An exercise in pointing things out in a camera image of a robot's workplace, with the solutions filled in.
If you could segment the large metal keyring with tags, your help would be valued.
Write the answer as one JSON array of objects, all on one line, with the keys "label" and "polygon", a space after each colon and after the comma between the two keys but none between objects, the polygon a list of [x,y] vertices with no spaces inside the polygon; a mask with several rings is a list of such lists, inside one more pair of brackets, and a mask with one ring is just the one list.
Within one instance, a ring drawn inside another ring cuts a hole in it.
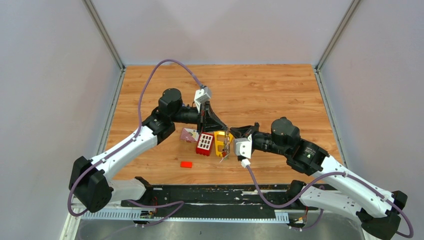
[{"label": "large metal keyring with tags", "polygon": [[229,156],[229,154],[231,152],[231,147],[230,147],[231,141],[232,141],[232,135],[230,133],[230,130],[227,129],[225,131],[225,134],[224,134],[224,141],[223,141],[221,161],[225,160]]}]

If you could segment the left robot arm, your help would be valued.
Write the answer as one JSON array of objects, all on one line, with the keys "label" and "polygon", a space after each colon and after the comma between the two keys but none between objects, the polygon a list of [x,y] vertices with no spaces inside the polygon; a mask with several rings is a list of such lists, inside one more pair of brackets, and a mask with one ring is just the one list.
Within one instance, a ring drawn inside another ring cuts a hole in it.
[{"label": "left robot arm", "polygon": [[142,153],[162,143],[175,131],[176,123],[196,124],[198,132],[223,130],[225,124],[212,111],[211,97],[211,90],[204,86],[196,90],[194,106],[185,106],[181,92],[168,88],[150,116],[128,137],[101,154],[77,158],[69,181],[68,209],[73,209],[73,197],[91,213],[117,201],[134,200],[142,207],[149,206],[153,193],[147,189],[146,181],[139,177],[114,180],[114,176]]}]

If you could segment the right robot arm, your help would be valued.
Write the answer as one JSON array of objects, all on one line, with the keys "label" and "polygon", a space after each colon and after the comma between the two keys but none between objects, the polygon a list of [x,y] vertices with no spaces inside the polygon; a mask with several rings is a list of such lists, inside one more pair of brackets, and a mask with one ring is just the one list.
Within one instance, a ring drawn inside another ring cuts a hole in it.
[{"label": "right robot arm", "polygon": [[255,150],[284,156],[295,171],[312,176],[315,182],[324,181],[336,192],[293,181],[286,191],[285,203],[268,202],[272,208],[319,208],[360,224],[368,234],[390,240],[399,234],[402,220],[407,220],[403,208],[408,197],[401,191],[388,191],[373,185],[347,169],[325,149],[300,136],[300,130],[285,117],[271,124],[269,133],[259,131],[259,124],[232,127],[234,152],[245,169]]}]

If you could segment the red window block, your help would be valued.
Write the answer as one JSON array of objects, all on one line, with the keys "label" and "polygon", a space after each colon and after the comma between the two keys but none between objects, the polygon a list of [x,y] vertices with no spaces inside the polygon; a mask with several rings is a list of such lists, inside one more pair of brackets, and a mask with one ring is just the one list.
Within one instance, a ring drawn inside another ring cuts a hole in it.
[{"label": "red window block", "polygon": [[202,156],[210,156],[214,144],[214,134],[202,132],[199,136],[195,153]]}]

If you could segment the small orange-red block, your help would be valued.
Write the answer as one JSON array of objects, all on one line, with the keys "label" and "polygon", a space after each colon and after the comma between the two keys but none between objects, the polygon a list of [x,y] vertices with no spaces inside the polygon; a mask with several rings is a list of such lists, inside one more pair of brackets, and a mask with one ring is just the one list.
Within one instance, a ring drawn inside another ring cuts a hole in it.
[{"label": "small orange-red block", "polygon": [[181,161],[180,167],[191,169],[193,167],[193,163],[191,161]]}]

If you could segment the yellow plastic triangle frame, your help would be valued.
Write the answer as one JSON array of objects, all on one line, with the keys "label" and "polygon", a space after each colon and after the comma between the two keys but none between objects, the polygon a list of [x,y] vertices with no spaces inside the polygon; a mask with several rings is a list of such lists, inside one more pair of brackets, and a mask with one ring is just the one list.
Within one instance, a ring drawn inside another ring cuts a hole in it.
[{"label": "yellow plastic triangle frame", "polygon": [[214,146],[215,154],[222,158],[222,151],[224,147],[225,131],[215,131],[214,133]]}]

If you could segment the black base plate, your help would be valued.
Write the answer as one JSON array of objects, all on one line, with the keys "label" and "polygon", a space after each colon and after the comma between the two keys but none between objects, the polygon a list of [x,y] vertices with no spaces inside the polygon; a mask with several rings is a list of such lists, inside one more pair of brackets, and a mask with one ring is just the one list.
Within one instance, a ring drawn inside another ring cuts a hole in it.
[{"label": "black base plate", "polygon": [[[282,205],[294,197],[294,193],[286,195],[288,184],[259,184],[264,197],[272,204]],[[264,205],[269,207],[259,196],[253,184],[215,184],[215,185],[153,185],[144,195],[134,200],[146,206],[165,205],[177,201],[186,204],[214,204],[214,205]],[[283,209],[306,210],[300,200],[291,203]]]}]

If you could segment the aluminium front rail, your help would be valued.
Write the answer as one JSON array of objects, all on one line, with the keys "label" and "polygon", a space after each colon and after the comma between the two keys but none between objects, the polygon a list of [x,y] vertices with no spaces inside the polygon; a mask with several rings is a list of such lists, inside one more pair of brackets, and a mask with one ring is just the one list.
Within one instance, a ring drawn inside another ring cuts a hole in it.
[{"label": "aluminium front rail", "polygon": [[135,223],[153,223],[169,215],[168,221],[179,222],[218,222],[218,223],[293,223],[305,211],[311,213],[323,209],[343,217],[357,220],[361,206],[352,198],[343,195],[329,185],[326,191],[317,185],[303,194],[300,202],[306,210],[274,208],[259,204],[186,204],[175,201],[167,204],[153,205],[153,208],[138,207],[128,201],[108,204],[95,213],[86,212],[86,220],[130,220]]}]

